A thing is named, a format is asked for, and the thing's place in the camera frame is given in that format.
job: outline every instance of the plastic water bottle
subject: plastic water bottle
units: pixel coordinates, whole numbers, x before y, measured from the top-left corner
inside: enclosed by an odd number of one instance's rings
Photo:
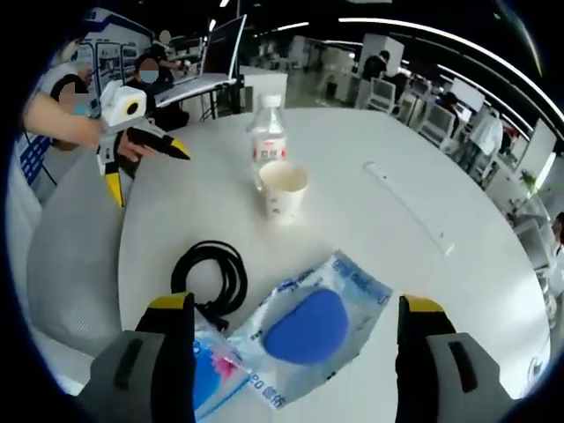
[[[258,175],[261,167],[271,161],[286,158],[286,123],[280,110],[281,105],[281,95],[262,94],[259,109],[248,126],[252,139],[255,184],[258,189],[261,188]]]

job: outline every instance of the bottle label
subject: bottle label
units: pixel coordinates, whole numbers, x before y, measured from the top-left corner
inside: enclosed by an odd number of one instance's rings
[[[286,140],[272,139],[255,143],[253,160],[279,160],[286,158]]]

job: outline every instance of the white round table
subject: white round table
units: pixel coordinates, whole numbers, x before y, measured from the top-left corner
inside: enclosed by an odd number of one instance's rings
[[[481,189],[438,149],[387,115],[350,109],[286,110],[288,157],[309,171],[302,217],[272,226],[252,182],[251,147],[236,115],[174,132],[192,161],[154,157],[138,170],[125,214],[119,260],[122,326],[135,328],[148,303],[170,293],[180,256],[203,240],[232,244],[249,275],[249,296],[228,317],[242,324],[285,278],[342,249],[394,296],[361,355],[333,379],[271,412],[250,390],[206,421],[384,421],[397,409],[397,299],[440,303],[501,367],[512,397],[531,385],[532,360],[546,364],[545,303],[521,244]],[[454,242],[445,256],[421,224],[364,168],[385,168],[412,204]],[[219,292],[219,271],[199,264],[189,275],[198,302]]]

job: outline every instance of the paper cup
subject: paper cup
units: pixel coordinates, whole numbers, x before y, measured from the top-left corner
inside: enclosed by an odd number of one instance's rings
[[[287,161],[276,160],[261,167],[259,176],[268,219],[292,222],[308,187],[308,172]]]

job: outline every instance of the blue sponge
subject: blue sponge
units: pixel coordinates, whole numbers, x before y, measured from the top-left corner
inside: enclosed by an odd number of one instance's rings
[[[263,346],[276,359],[316,364],[327,360],[343,344],[348,326],[341,298],[330,289],[321,289],[272,326]]]
[[[192,395],[194,410],[205,403],[219,388],[221,375],[213,366],[213,355],[207,348],[202,349],[197,356],[196,372],[194,373],[194,392]]]

